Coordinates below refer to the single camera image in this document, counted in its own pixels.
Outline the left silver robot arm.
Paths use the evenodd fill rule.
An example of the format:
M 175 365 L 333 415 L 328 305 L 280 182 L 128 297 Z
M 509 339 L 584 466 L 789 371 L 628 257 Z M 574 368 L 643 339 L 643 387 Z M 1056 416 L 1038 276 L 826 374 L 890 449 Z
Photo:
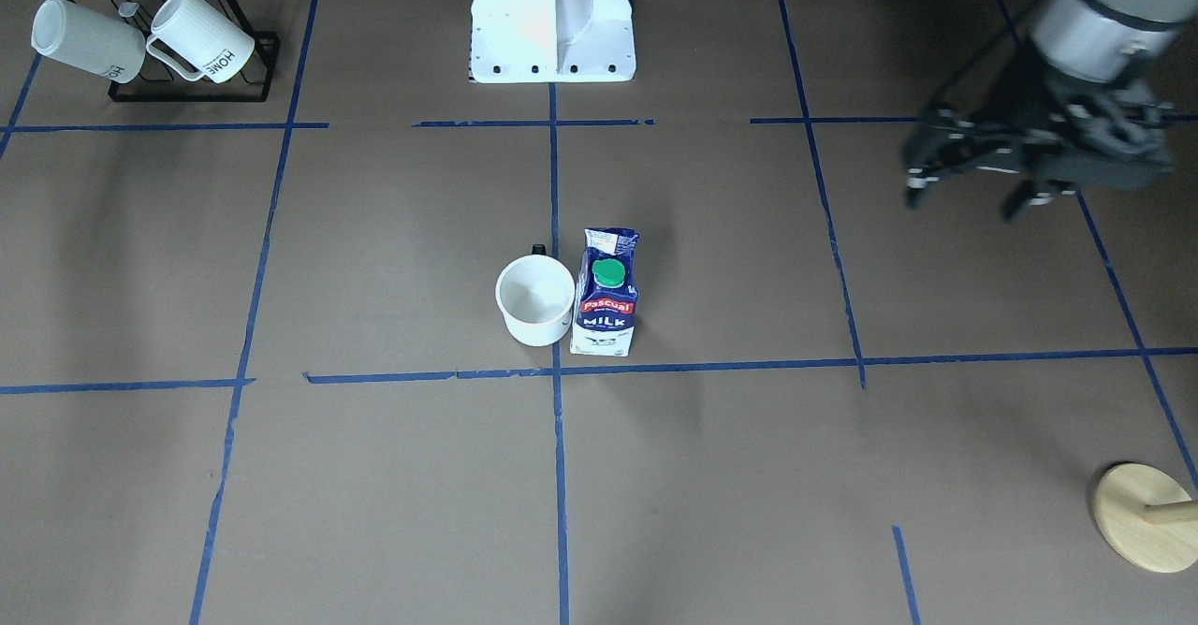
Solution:
M 1172 172 L 1164 104 L 1146 69 L 1194 19 L 1194 0 L 1034 0 L 1037 19 L 984 105 L 960 113 L 938 89 L 902 159 L 906 204 L 973 170 L 1018 174 L 1002 217 L 1097 186 L 1135 193 Z

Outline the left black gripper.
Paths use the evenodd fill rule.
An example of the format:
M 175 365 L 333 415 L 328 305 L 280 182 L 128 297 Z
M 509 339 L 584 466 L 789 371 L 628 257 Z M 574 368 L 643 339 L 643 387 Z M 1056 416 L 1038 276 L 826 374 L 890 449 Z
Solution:
M 1105 154 L 1095 138 L 1103 128 L 1105 84 L 1055 69 L 1027 40 L 972 119 L 951 107 L 921 113 L 902 146 L 904 204 L 919 208 L 931 186 L 996 154 L 993 166 L 1027 178 L 1002 201 L 1002 220 L 1018 223 L 1031 207 L 1073 196 L 1073 182 L 1097 180 Z M 1002 148 L 1009 154 L 998 154 Z

